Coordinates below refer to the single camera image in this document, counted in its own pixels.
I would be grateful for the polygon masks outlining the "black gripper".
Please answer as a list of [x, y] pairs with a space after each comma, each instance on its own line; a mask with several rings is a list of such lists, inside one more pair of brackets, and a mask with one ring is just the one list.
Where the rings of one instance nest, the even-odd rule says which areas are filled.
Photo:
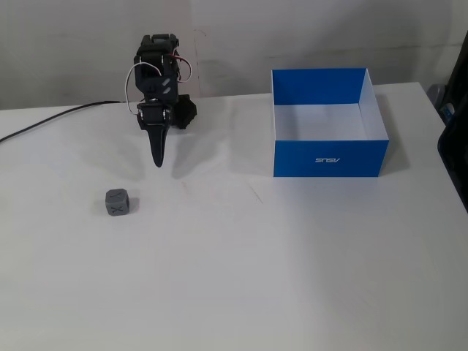
[[[172, 107], [159, 100], [137, 104], [137, 121], [146, 130], [154, 164], [161, 167], [164, 162], [168, 130], [172, 124]], [[161, 127], [159, 133], [153, 127]]]

